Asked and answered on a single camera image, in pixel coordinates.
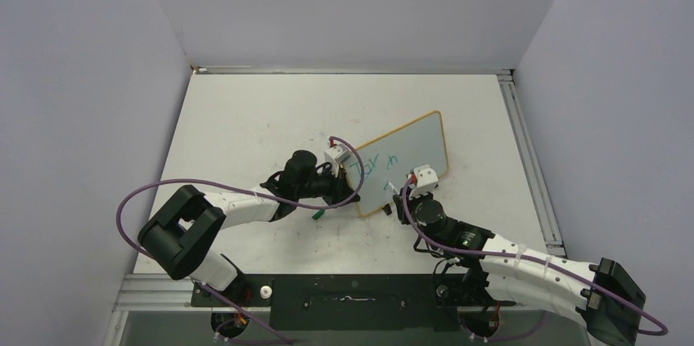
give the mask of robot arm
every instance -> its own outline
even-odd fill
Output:
[[[277,221],[294,211],[291,202],[299,199],[322,197],[328,205],[347,200],[354,191],[341,163],[348,157],[346,146],[331,144],[325,150],[325,163],[316,166],[315,155],[296,151],[282,171],[251,189],[260,194],[256,196],[203,193],[192,185],[182,186],[145,224],[137,241],[172,279],[189,276],[216,290],[225,290],[240,270],[210,249],[219,231],[242,223]],[[350,202],[358,200],[355,195]],[[190,227],[180,221],[189,222]]]
[[[436,251],[468,268],[463,288],[468,292],[474,290],[478,300],[486,305],[512,301],[534,306],[576,321],[606,344],[634,344],[641,319],[637,313],[550,267],[554,264],[573,272],[643,308],[645,294],[618,263],[603,258],[596,265],[554,257],[527,249],[487,229],[449,218],[432,193],[438,184],[436,172],[424,165],[414,169],[409,177],[413,183],[394,196],[398,218],[403,224],[409,224],[404,202],[412,220],[434,242],[455,249],[504,254],[504,257],[473,256]],[[540,263],[521,259],[521,255],[536,258]]]

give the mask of white knob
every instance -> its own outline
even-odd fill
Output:
[[[273,288],[270,286],[263,286],[260,288],[260,297],[269,299],[271,295],[273,295]]]

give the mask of whiteboard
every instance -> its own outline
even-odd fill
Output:
[[[366,217],[393,201],[393,191],[404,185],[408,173],[428,164],[439,177],[448,172],[448,154],[441,112],[435,110],[357,148],[364,163],[364,184],[357,203],[359,216]],[[354,188],[360,179],[355,157],[344,163],[347,181]]]

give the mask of white table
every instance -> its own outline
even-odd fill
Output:
[[[435,197],[448,216],[546,252],[493,74],[196,74],[162,178],[250,188],[282,169],[295,150],[312,151],[320,161],[330,135],[358,146],[431,110],[444,118],[450,171]],[[155,211],[176,188],[158,190]],[[351,205],[329,210],[318,221],[313,213],[297,209],[278,222],[228,228],[213,247],[247,273],[433,269],[435,259],[412,251],[416,235],[394,215],[358,218]],[[164,271],[139,255],[134,272]]]

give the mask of cable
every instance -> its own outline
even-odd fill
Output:
[[[162,180],[158,182],[153,182],[151,184],[147,184],[145,186],[140,186],[138,189],[135,191],[130,192],[123,200],[120,202],[118,205],[118,209],[115,212],[115,225],[118,227],[118,233],[120,234],[121,237],[125,240],[125,242],[128,243],[133,249],[135,249],[137,252],[144,254],[148,258],[152,258],[151,255],[144,250],[140,245],[136,244],[135,241],[131,240],[130,237],[128,237],[127,234],[125,234],[125,230],[123,229],[123,208],[125,205],[132,199],[135,195],[146,191],[148,189],[154,188],[156,186],[162,186],[162,185],[168,185],[168,184],[181,184],[181,183],[188,183],[188,184],[202,184],[202,185],[209,185],[209,186],[215,186],[220,189],[224,189],[227,191],[232,191],[236,193],[241,193],[244,195],[253,195],[253,196],[258,196],[262,197],[264,199],[270,199],[270,200],[275,200],[280,203],[286,203],[289,205],[294,205],[296,207],[301,207],[305,209],[336,209],[339,207],[342,207],[343,205],[347,205],[350,203],[350,201],[359,193],[359,191],[362,189],[362,186],[364,184],[364,162],[362,161],[362,157],[359,156],[359,153],[357,150],[352,147],[348,142],[340,139],[339,137],[334,137],[330,136],[328,138],[330,140],[331,145],[334,141],[338,141],[352,152],[354,156],[357,158],[357,162],[359,163],[359,184],[357,184],[357,187],[354,188],[354,192],[352,192],[351,195],[347,197],[347,199],[342,200],[340,203],[337,204],[331,204],[331,205],[326,205],[326,206],[319,206],[319,205],[310,205],[310,204],[302,204],[299,202],[283,199],[281,197],[276,197],[273,195],[266,195],[264,193],[259,193],[259,192],[253,192],[249,191],[246,189],[241,189],[241,188],[236,188],[234,186],[229,186],[229,185],[224,185],[220,184],[218,182],[213,182],[213,181],[208,181],[208,180],[200,180],[200,179],[195,179],[195,178],[173,178],[169,180]],[[226,305],[229,305],[232,308],[235,308],[238,312],[243,313],[246,317],[249,319],[255,320],[256,323],[258,323],[259,326],[263,327],[265,330],[269,331],[271,334],[277,336],[279,339],[282,339],[282,344],[293,344],[294,342],[288,339],[286,336],[282,335],[279,331],[274,330],[268,323],[258,319],[257,317],[254,317],[248,311],[245,309],[239,307],[236,305],[234,302],[231,300],[225,298],[223,295],[221,295],[217,290],[213,289],[212,287],[208,285],[203,285],[199,284],[202,288],[205,290],[209,291],[212,295],[223,301]],[[234,340],[234,339],[228,339],[229,342],[233,344],[277,344],[277,341],[275,340]]]
[[[501,316],[499,316],[499,312],[501,312],[501,303],[500,303],[499,301],[497,301],[497,311],[494,313],[494,315],[492,316],[492,318],[489,319],[489,321],[493,321],[494,318],[497,317],[497,316],[498,316],[498,318],[499,318],[499,321],[501,321]]]
[[[414,245],[412,248],[414,249],[415,252],[419,252],[421,254],[430,254],[434,258],[442,258],[443,255],[439,254],[438,252],[435,252],[431,249],[422,249],[419,247],[419,243],[421,242],[421,237],[418,237],[416,241],[414,241]]]
[[[410,210],[409,210],[409,208],[408,208],[408,202],[407,202],[407,200],[408,200],[407,189],[408,189],[408,187],[409,187],[409,185],[410,185],[411,183],[412,183],[412,179],[409,178],[409,179],[407,180],[407,182],[405,182],[405,186],[403,187],[403,190],[402,190],[402,192],[403,192],[403,194],[402,194],[402,201],[403,201],[403,207],[404,207],[405,216],[408,218],[408,221],[410,222],[410,225],[412,225],[412,228],[414,229],[414,231],[415,231],[425,242],[429,243],[429,245],[434,246],[434,247],[439,248],[439,249],[442,249],[442,250],[447,251],[447,252],[454,253],[454,254],[466,254],[466,255],[469,255],[469,256],[497,256],[497,257],[500,257],[500,258],[516,258],[516,255],[515,255],[515,254],[509,254],[509,253],[503,253],[503,252],[488,252],[488,251],[484,251],[484,250],[470,250],[470,249],[458,249],[458,248],[453,248],[453,247],[451,247],[451,246],[441,245],[441,244],[439,244],[438,242],[436,242],[436,241],[432,240],[431,238],[429,238],[426,234],[424,234],[424,232],[422,232],[422,231],[419,229],[419,227],[417,226],[417,223],[414,222],[414,219],[412,218],[412,214],[410,213]],[[660,327],[660,331],[641,330],[641,329],[639,329],[639,330],[638,330],[638,333],[639,333],[639,334],[643,334],[643,335],[653,335],[653,336],[663,336],[663,335],[666,335],[666,334],[669,332],[668,327],[667,327],[665,324],[663,324],[662,321],[656,319],[656,318],[653,317],[651,314],[646,313],[643,309],[637,307],[637,306],[634,305],[633,303],[630,303],[630,302],[627,301],[626,299],[621,298],[619,295],[617,295],[617,294],[615,294],[615,293],[609,291],[608,289],[605,289],[604,287],[598,285],[598,284],[595,283],[595,282],[589,281],[588,279],[585,279],[585,278],[583,278],[582,276],[576,275],[576,274],[574,274],[573,272],[571,272],[571,271],[569,271],[569,270],[565,270],[564,268],[561,268],[561,267],[557,266],[557,265],[554,264],[554,263],[546,263],[546,262],[545,262],[544,260],[542,260],[541,258],[535,258],[535,257],[533,257],[533,256],[528,256],[528,255],[526,255],[526,254],[522,254],[522,255],[520,256],[520,258],[523,259],[523,260],[529,260],[530,262],[539,263],[539,264],[542,264],[542,265],[545,265],[545,264],[546,264],[546,265],[547,265],[548,267],[550,267],[552,270],[555,270],[555,271],[557,271],[557,272],[560,272],[560,273],[562,273],[562,274],[564,274],[564,275],[566,275],[566,276],[570,276],[570,277],[576,279],[577,281],[582,282],[582,283],[584,283],[585,285],[588,285],[588,286],[590,286],[591,288],[600,291],[600,292],[603,293],[604,295],[606,295],[606,296],[608,296],[608,297],[614,299],[615,301],[621,303],[621,304],[624,305],[625,307],[631,309],[632,311],[634,311],[635,313],[637,313],[640,317],[644,317],[646,320],[648,320],[648,321],[650,321],[651,323],[655,324],[656,326],[659,326],[659,327]]]
[[[321,170],[324,170],[326,166],[332,166],[332,164],[331,164],[330,162],[323,162],[322,164],[316,166],[316,172],[320,172]],[[269,179],[272,180],[272,179],[274,179],[275,177],[276,177],[276,176],[273,175],[273,176],[270,177]]]
[[[349,204],[349,202],[359,193],[359,191],[362,189],[362,185],[364,184],[364,162],[362,162],[362,158],[359,156],[359,153],[357,150],[352,147],[348,142],[340,139],[339,137],[334,137],[330,136],[328,138],[331,142],[332,141],[338,141],[347,148],[349,148],[350,151],[352,151],[352,154],[357,158],[357,161],[359,162],[359,172],[360,172],[360,179],[359,179],[359,184],[357,184],[357,187],[354,188],[354,192],[352,192],[351,195],[347,197],[347,199],[342,200],[340,203],[336,204],[331,204],[331,205],[310,205],[310,204],[302,204],[296,201],[291,201],[287,199],[283,199],[281,197],[276,197],[273,195],[267,195],[264,193],[260,192],[254,192],[254,191],[249,191],[247,189],[241,189],[241,188],[236,188],[234,186],[229,186],[229,185],[224,185],[220,184],[219,182],[214,182],[214,181],[208,181],[208,180],[200,180],[196,178],[172,178],[169,180],[162,180],[158,182],[153,182],[151,184],[147,184],[145,186],[140,186],[138,189],[135,191],[130,192],[123,201],[120,202],[118,206],[118,210],[115,213],[115,225],[118,227],[118,233],[120,234],[121,237],[125,240],[125,242],[128,243],[133,249],[135,249],[137,252],[144,254],[148,258],[152,258],[149,253],[147,253],[146,250],[144,250],[140,245],[136,244],[135,241],[131,240],[128,235],[125,234],[125,230],[123,229],[123,221],[122,221],[122,215],[123,215],[123,208],[125,205],[132,199],[135,195],[139,194],[140,192],[146,191],[148,189],[154,188],[156,186],[162,186],[162,185],[169,185],[169,184],[201,184],[201,185],[209,185],[209,186],[214,186],[219,189],[224,189],[226,191],[232,191],[236,193],[242,193],[244,195],[252,195],[252,196],[258,196],[262,197],[264,199],[270,199],[270,200],[275,200],[280,203],[285,203],[289,205],[294,205],[296,207],[301,207],[304,209],[336,209],[338,207],[342,207],[343,205]]]
[[[264,328],[265,330],[267,330],[270,334],[273,334],[273,335],[277,336],[279,339],[282,339],[282,342],[276,341],[276,340],[237,340],[237,339],[229,339],[228,342],[230,342],[230,343],[232,343],[232,344],[294,344],[294,341],[293,341],[293,340],[287,338],[287,337],[286,337],[285,335],[283,335],[281,332],[279,332],[279,331],[273,329],[273,328],[272,328],[268,323],[266,323],[265,321],[262,321],[262,320],[258,319],[257,317],[255,317],[254,315],[252,315],[250,312],[246,311],[244,308],[241,308],[239,305],[237,305],[236,303],[234,303],[234,302],[231,301],[230,299],[224,297],[224,296],[221,295],[217,290],[213,289],[213,288],[210,287],[209,285],[205,285],[205,284],[200,283],[200,282],[196,282],[196,283],[197,283],[197,285],[198,285],[200,288],[209,291],[210,294],[212,294],[214,297],[216,297],[219,301],[222,301],[222,302],[225,303],[226,305],[228,305],[228,306],[230,306],[230,307],[236,309],[237,312],[241,313],[241,314],[242,314],[243,316],[245,316],[245,317],[248,317],[248,318],[251,319],[252,321],[255,321],[256,323],[258,323],[259,326],[263,327],[263,328]],[[227,324],[229,324],[232,320],[233,320],[233,319],[227,320],[227,321],[223,322],[222,324],[220,324],[219,326],[217,326],[217,328],[214,330],[214,332],[215,332],[215,333],[219,333],[219,331],[222,330],[222,328],[224,328],[224,327],[225,327]]]
[[[529,329],[527,332],[523,334],[518,334],[518,335],[506,335],[506,336],[494,336],[493,338],[485,338],[482,336],[479,336],[477,334],[472,333],[470,330],[465,327],[465,324],[462,324],[462,328],[467,331],[468,334],[471,335],[472,339],[481,339],[484,340],[485,343],[492,343],[492,342],[506,342],[508,340],[518,340],[518,339],[525,339],[531,336],[532,334],[538,332],[538,330],[544,326],[545,321],[547,320],[547,311],[543,311],[542,316],[540,317],[540,320],[538,321],[538,324],[536,324],[533,328]]]
[[[439,269],[439,266],[441,265],[441,263],[446,262],[446,261],[448,261],[447,258],[445,258],[445,259],[443,259],[443,260],[440,260],[440,261],[434,266],[434,271],[431,272],[431,285],[433,286],[433,289],[434,289],[434,304],[438,304],[438,303],[439,303],[439,301],[438,301],[439,294],[436,293],[436,288],[438,287],[437,285],[438,285],[438,283],[439,283],[439,282],[436,281],[436,270]],[[439,274],[439,276],[443,276],[443,275],[446,273],[446,271],[448,271],[448,269],[449,269],[451,266],[452,266],[451,263],[446,263],[446,265],[444,266],[444,270]],[[445,295],[445,294],[442,294],[442,295],[440,296],[440,298],[441,298],[441,308],[444,310],[444,313],[446,314],[446,316],[448,316],[448,318],[451,319],[451,321],[452,321],[453,323],[455,323],[455,324],[460,324],[460,321],[459,321],[459,320],[456,320],[456,318],[455,318],[453,315],[451,315],[451,312],[449,312],[448,309],[446,308],[446,295]]]

